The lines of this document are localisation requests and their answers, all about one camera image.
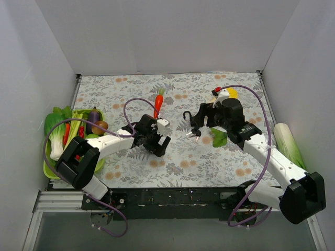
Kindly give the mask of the black key bunch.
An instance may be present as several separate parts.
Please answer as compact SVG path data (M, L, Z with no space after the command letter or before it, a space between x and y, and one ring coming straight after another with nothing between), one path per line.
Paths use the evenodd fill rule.
M202 133L201 130L199 128L193 128L191 130L191 132L187 133L186 136L189 138L195 137L196 138L196 142L199 140L199 138L201 137Z

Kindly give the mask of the black padlock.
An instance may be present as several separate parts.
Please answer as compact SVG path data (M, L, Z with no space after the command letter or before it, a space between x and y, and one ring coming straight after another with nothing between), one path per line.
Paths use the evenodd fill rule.
M192 123L193 121L193 116L190 111L185 111L183 112L183 119L186 120L186 116L188 116L189 122Z

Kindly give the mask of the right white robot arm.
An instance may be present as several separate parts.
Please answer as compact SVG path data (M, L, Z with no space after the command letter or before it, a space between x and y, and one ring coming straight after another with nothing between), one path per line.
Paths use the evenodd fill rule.
M293 224L315 215L326 207L325 183L317 173L308 173L287 159L278 149L271 148L261 130L246 122L239 100L227 98L213 103L202 103L191 126L199 129L221 127L230 141L254 157L277 180L279 187L263 186L256 180L239 185L234 196L236 209L260 203L278 209Z

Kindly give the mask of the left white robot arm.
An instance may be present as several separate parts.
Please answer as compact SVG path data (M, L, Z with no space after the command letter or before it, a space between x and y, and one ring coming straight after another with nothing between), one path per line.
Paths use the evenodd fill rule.
M128 124L113 134L93 139L76 136L57 160L54 169L72 187L93 197L98 208L106 209L112 202L112 191L94 175L97 163L108 155L137 146L143 146L157 157L163 156L171 138L167 136L162 144L159 141L168 126L167 120L145 114L140 121Z

